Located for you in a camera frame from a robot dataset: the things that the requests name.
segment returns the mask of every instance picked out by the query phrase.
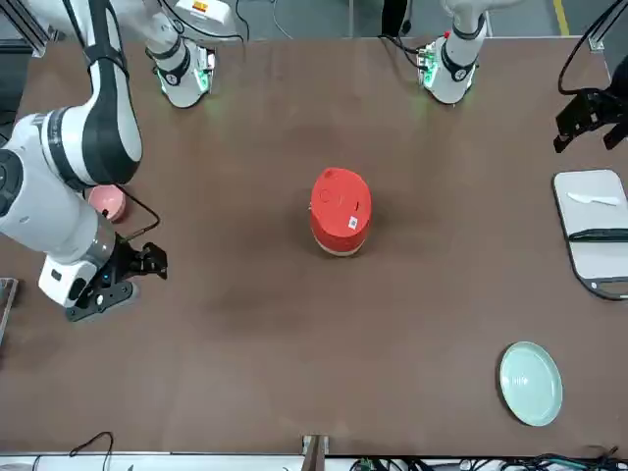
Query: metal frame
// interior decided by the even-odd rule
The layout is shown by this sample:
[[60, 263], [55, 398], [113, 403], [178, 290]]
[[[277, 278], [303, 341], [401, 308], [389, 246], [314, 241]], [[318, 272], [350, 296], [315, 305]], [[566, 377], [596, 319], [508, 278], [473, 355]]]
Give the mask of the metal frame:
[[305, 459], [301, 471], [325, 471], [325, 455], [329, 452], [330, 439], [321, 435], [303, 437]]
[[21, 0], [0, 0], [0, 13], [6, 16], [24, 40], [22, 43], [19, 40], [0, 41], [0, 51], [25, 52], [30, 48], [33, 55], [43, 56], [46, 44], [55, 37], [55, 30], [39, 21]]
[[619, 10], [614, 15], [609, 15], [606, 20], [600, 23], [596, 29], [589, 36], [589, 48], [593, 52], [603, 52], [604, 50], [604, 37], [613, 27], [617, 19], [624, 13], [624, 10], [628, 8], [628, 0], [623, 4], [618, 5]]

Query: ceramic plate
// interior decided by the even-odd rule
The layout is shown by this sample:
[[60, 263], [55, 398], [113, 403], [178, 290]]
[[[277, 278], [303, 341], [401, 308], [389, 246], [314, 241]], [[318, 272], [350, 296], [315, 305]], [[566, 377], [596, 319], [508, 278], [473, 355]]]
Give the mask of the ceramic plate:
[[562, 382], [556, 364], [530, 341], [511, 345], [499, 367], [501, 393], [522, 422], [543, 427], [556, 418], [562, 405]]

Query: white cutting board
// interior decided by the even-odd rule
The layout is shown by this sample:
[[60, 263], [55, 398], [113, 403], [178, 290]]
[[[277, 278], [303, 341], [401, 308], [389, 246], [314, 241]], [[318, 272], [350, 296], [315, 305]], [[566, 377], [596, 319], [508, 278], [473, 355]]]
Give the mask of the white cutting board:
[[[613, 171], [562, 172], [554, 177], [553, 189], [565, 240], [586, 229], [628, 229], [628, 201], [621, 180]], [[619, 204], [580, 203], [567, 193], [611, 196]], [[628, 282], [627, 242], [567, 241], [567, 245], [574, 272], [587, 289], [608, 299], [628, 298], [628, 291], [608, 292], [605, 288], [611, 283]]]

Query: label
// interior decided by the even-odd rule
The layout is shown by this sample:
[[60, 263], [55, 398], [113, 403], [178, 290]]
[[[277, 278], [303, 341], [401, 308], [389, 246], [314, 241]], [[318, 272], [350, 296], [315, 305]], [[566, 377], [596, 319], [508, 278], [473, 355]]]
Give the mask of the label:
[[198, 10], [199, 12], [205, 13], [207, 11], [207, 6], [208, 5], [203, 2], [194, 2], [194, 4], [192, 5], [192, 8], [194, 10]]

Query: knife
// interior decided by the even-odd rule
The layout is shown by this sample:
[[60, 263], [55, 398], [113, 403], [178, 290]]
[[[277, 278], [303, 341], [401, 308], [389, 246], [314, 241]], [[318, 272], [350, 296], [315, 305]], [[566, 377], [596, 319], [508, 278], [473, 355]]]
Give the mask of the knife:
[[589, 203], [601, 203], [607, 204], [608, 206], [617, 206], [619, 205], [619, 198], [614, 196], [591, 196], [588, 194], [579, 194], [579, 193], [567, 193], [574, 201], [578, 201], [579, 203], [589, 204]]

